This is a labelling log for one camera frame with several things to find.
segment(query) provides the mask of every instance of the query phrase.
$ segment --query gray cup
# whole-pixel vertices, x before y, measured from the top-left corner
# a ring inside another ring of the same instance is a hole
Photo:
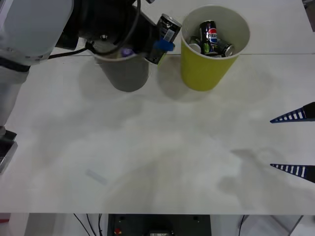
[[[101,52],[111,49],[104,43],[100,47],[100,44],[95,43],[95,48]],[[106,57],[95,55],[95,60],[111,84],[120,91],[136,91],[143,87],[148,80],[149,63],[137,54],[125,58],[120,56],[120,52]]]

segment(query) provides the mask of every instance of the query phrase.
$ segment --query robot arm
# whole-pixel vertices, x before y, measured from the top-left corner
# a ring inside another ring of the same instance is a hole
[[[137,54],[150,54],[160,40],[159,29],[137,12],[133,2],[0,0],[0,146],[5,147],[0,147],[0,174],[17,147],[15,134],[6,131],[4,125],[30,66],[47,60],[54,47],[74,50],[79,37],[89,45],[96,40],[114,45],[123,42]]]

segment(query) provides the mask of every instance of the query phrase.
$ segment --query pepsi can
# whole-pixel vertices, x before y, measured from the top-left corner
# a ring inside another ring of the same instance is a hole
[[[200,24],[201,53],[206,56],[219,54],[217,26],[215,21],[205,21]]]
[[[181,27],[181,23],[165,14],[162,14],[157,23],[160,39],[163,39],[170,43],[174,42],[176,36],[181,30]],[[166,52],[161,50],[160,48],[153,48],[148,57],[146,57],[145,59],[153,64],[159,64],[165,53]]]

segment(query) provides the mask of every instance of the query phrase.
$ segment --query cup rim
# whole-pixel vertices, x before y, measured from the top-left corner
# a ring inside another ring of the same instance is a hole
[[[246,25],[247,25],[247,27],[248,27],[249,33],[250,33],[250,36],[249,36],[249,39],[248,39],[248,43],[246,44],[246,46],[245,46],[241,51],[239,51],[237,54],[234,54],[234,55],[231,56],[231,57],[214,58],[214,57],[209,57],[209,56],[206,56],[206,55],[202,55],[201,53],[198,53],[198,52],[196,52],[195,50],[193,50],[193,49],[188,45],[188,43],[186,42],[186,40],[184,39],[184,37],[183,37],[183,31],[181,30],[181,39],[182,39],[182,42],[184,42],[184,43],[185,43],[185,46],[186,46],[189,50],[191,50],[193,53],[195,53],[196,55],[201,56],[201,57],[203,57],[203,58],[205,58],[205,59],[209,59],[209,60],[227,60],[227,59],[232,59],[232,58],[238,57],[238,56],[248,47],[248,44],[249,44],[249,42],[250,42],[250,40],[251,40],[251,29],[250,29],[250,26],[249,26],[249,24],[248,24],[248,21],[247,21],[246,18],[245,18],[241,13],[239,13],[238,11],[235,11],[235,10],[233,10],[233,9],[231,9],[231,8],[228,8],[228,7],[225,7],[225,6],[222,6],[222,5],[217,5],[217,4],[208,4],[208,5],[200,6],[200,7],[195,8],[194,10],[190,11],[187,15],[185,15],[185,17],[184,17],[184,19],[183,19],[183,26],[184,26],[184,21],[185,21],[185,19],[187,18],[187,16],[188,16],[189,14],[191,14],[192,12],[194,12],[194,11],[196,11],[196,10],[199,10],[199,9],[201,9],[201,8],[207,7],[207,6],[219,6],[219,7],[222,7],[222,8],[225,8],[225,9],[228,9],[228,10],[231,10],[231,11],[234,11],[236,14],[238,14],[240,17],[243,18],[243,20],[245,21],[245,23],[246,23]]]

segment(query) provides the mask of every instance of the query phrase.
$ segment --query black device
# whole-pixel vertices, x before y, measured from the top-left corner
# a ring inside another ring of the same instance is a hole
[[[211,236],[209,215],[110,214],[107,236]]]
[[[133,0],[74,0],[73,12],[56,47],[72,49],[79,37],[93,42],[106,41],[117,45],[125,39],[137,15]],[[136,54],[148,55],[159,40],[157,25],[142,12],[136,28],[124,45]]]

